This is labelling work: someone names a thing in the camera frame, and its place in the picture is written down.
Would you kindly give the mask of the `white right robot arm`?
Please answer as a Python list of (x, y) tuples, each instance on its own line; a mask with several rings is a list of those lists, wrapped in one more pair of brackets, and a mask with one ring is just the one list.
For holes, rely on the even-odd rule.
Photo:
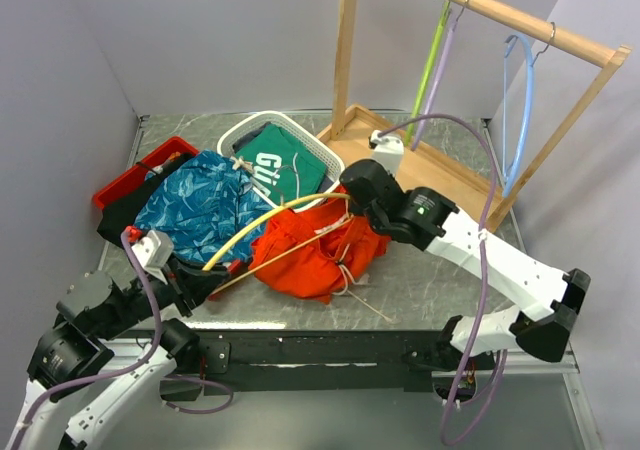
[(348, 166), (340, 183), (358, 215), (393, 241), (444, 258), (484, 280), (511, 307), (475, 321), (450, 318), (437, 346), (440, 361), (460, 368), (472, 356), (520, 349), (548, 363), (563, 358), (590, 276), (543, 264), (482, 230), (453, 201), (427, 187), (404, 191), (380, 163)]

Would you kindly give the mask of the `yellow plastic hanger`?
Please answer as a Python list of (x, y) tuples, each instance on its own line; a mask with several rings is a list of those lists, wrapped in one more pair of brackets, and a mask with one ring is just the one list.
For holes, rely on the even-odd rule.
[(347, 194), (340, 193), (340, 192), (324, 192), (324, 193), (316, 193), (316, 194), (301, 196), (296, 199), (290, 200), (288, 202), (282, 203), (281, 205), (278, 205), (272, 208), (268, 212), (259, 216), (254, 221), (250, 222), (245, 227), (240, 229), (226, 243), (224, 243), (215, 254), (212, 255), (212, 257), (202, 267), (202, 270), (203, 271), (212, 270), (213, 267), (219, 262), (219, 260), (226, 253), (228, 253), (240, 240), (242, 240), (247, 234), (251, 233), (255, 228), (267, 222), (274, 216), (288, 209), (296, 209), (298, 206), (300, 206), (303, 203), (309, 203), (309, 202), (315, 202), (317, 200), (327, 200), (327, 199), (349, 200), (350, 197)]

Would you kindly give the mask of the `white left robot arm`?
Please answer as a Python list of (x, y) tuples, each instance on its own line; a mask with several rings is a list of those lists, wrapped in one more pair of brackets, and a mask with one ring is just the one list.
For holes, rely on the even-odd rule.
[[(229, 278), (223, 265), (203, 271), (170, 258), (169, 278), (145, 272), (120, 288), (103, 271), (86, 274), (56, 305), (54, 326), (39, 339), (28, 365), (24, 404), (10, 449), (95, 449), (137, 398), (201, 359), (200, 339), (162, 309), (184, 316)], [(146, 319), (154, 328), (134, 362), (106, 371), (115, 353), (106, 346)]]

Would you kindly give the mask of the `orange drawstring shorts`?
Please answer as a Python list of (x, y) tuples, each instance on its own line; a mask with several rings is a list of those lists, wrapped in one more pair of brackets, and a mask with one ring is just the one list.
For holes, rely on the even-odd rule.
[(328, 304), (366, 276), (390, 238), (349, 211), (345, 198), (329, 198), (308, 210), (284, 210), (266, 222), (252, 244), (249, 271), (271, 289)]

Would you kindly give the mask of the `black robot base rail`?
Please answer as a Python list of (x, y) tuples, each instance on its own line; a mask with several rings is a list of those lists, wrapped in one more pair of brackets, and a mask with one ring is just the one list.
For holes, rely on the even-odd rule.
[(437, 331), (194, 330), (167, 323), (177, 373), (235, 392), (402, 389), (430, 392), (462, 353)]

